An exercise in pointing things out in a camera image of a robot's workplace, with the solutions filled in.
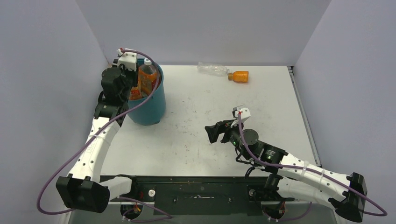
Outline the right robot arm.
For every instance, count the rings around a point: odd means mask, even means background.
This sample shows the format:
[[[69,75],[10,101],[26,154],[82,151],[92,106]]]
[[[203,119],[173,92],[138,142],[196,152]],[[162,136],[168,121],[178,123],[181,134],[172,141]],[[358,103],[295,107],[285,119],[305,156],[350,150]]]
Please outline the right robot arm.
[[[259,139],[253,129],[244,129],[237,119],[205,126],[210,143],[231,143],[245,162],[269,173],[275,182],[265,185],[264,194],[270,200],[281,198],[316,202],[335,211],[340,217],[363,221],[367,187],[363,175],[339,174],[310,164],[283,149]]]

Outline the orange juice bottle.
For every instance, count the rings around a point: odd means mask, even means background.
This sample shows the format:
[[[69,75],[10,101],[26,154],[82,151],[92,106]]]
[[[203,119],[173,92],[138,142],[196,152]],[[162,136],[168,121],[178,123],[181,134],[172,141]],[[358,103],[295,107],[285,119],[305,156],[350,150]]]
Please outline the orange juice bottle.
[[[228,80],[236,83],[248,83],[249,72],[248,71],[235,71],[228,73]]]

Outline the clear crushed bottle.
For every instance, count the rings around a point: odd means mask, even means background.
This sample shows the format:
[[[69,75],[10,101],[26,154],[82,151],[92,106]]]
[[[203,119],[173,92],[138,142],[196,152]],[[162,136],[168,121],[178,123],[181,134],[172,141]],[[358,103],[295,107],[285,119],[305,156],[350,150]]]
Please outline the clear crushed bottle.
[[[226,66],[213,63],[199,62],[197,65],[197,70],[199,73],[217,77],[226,77],[229,73],[229,69]]]

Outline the large orange tea bottle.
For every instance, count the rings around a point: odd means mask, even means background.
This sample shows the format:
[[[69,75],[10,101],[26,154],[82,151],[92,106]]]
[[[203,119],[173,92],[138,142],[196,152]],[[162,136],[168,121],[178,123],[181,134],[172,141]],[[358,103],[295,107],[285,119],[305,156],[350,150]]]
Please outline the large orange tea bottle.
[[[146,95],[149,95],[152,91],[154,91],[156,80],[157,80],[157,70],[153,65],[151,60],[148,58],[144,59],[143,65],[139,67],[138,71],[138,81],[141,92]]]

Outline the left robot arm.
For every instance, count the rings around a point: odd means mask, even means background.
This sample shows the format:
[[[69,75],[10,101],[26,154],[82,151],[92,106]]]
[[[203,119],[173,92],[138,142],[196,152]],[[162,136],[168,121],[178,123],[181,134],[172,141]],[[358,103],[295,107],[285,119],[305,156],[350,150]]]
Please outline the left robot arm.
[[[108,202],[120,194],[128,201],[139,196],[138,186],[127,178],[100,182],[106,154],[123,124],[137,74],[136,65],[128,68],[124,64],[112,65],[102,72],[102,91],[86,144],[68,175],[60,176],[56,182],[56,189],[67,208],[102,213]]]

